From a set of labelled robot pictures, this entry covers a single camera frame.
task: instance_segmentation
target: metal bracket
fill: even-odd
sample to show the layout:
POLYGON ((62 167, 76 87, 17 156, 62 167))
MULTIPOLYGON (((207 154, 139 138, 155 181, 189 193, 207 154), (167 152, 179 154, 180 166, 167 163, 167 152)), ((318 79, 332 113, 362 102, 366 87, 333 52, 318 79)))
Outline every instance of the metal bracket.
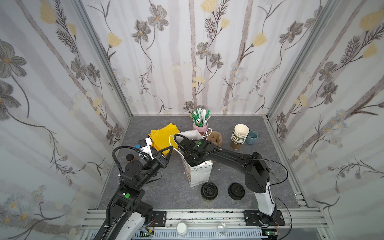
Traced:
POLYGON ((294 192, 294 194, 300 208, 308 208, 307 202, 305 201, 304 196, 301 194, 301 192, 294 192))
POLYGON ((155 219, 155 227, 165 227, 167 212, 166 211, 153 211, 153 218, 155 219))
MULTIPOLYGON (((260 226, 257 214, 258 211, 244 211, 245 224, 247 226, 260 226)), ((280 210, 276 211, 275 221, 279 224, 279 226, 285 226, 284 217, 280 210)), ((276 226, 276 223, 270 223, 270 226, 276 226)))

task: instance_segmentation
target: white paper cup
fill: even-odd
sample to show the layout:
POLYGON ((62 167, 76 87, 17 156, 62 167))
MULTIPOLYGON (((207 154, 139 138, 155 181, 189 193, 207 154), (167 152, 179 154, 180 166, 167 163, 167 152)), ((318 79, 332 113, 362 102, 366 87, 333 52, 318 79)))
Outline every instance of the white paper cup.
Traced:
POLYGON ((235 126, 234 132, 239 136, 239 137, 246 137, 249 133, 249 128, 244 125, 244 124, 237 124, 235 126))
POLYGON ((234 139, 233 137, 232 137, 232 142, 234 142, 234 143, 236 143, 236 144, 243 144, 244 142, 245 142, 245 139, 244 140, 241 140, 241 141, 238 141, 238 140, 236 140, 236 139, 234 139))
POLYGON ((237 137, 236 135, 232 134, 232 138, 237 140, 237 141, 243 141, 245 140, 247 137, 237 137))
POLYGON ((238 139, 245 139, 247 137, 247 135, 246 136, 239 136, 237 133, 235 133, 235 131, 233 131, 232 136, 234 136, 238 139))

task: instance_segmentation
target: brown object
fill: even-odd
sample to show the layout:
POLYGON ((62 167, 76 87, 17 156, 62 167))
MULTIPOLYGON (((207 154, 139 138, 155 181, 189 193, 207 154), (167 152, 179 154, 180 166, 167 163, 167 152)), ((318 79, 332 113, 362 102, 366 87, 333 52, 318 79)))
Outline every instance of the brown object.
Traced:
POLYGON ((214 143, 216 146, 221 147, 221 133, 213 131, 210 135, 207 136, 207 140, 214 143))
POLYGON ((231 147, 235 150, 239 150, 241 148, 242 144, 237 144, 231 141, 231 147))

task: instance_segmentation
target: black lid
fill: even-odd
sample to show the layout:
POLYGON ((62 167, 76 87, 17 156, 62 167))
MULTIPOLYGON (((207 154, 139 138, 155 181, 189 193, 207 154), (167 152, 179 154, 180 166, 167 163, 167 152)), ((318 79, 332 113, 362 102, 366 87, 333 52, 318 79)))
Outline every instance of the black lid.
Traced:
POLYGON ((228 188, 228 194, 233 200, 240 200, 245 195, 244 187, 237 182, 234 182, 228 188))
POLYGON ((214 200, 217 197, 217 186, 212 182, 206 182, 201 186, 201 196, 207 200, 214 200))
POLYGON ((132 153, 127 154, 127 156, 125 156, 125 159, 126 159, 127 161, 132 161, 134 158, 135 158, 135 156, 133 156, 132 153))

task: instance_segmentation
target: yellow cloth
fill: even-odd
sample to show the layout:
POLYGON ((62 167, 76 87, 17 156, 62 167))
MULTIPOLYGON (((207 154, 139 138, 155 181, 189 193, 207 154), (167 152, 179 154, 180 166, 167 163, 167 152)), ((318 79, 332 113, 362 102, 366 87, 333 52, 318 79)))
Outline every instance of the yellow cloth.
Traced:
MULTIPOLYGON (((169 136, 175 135, 177 133, 180 133, 179 129, 176 127, 176 125, 173 125, 172 123, 168 124, 166 127, 163 127, 160 130, 151 130, 151 133, 148 134, 149 137, 152 139, 152 146, 157 150, 161 150, 163 148, 169 147, 169 136)), ((170 140, 172 146, 174 148, 177 148, 177 145, 175 143, 175 140, 171 137, 170 140)), ((169 150, 164 151, 163 154, 168 154, 169 150)))

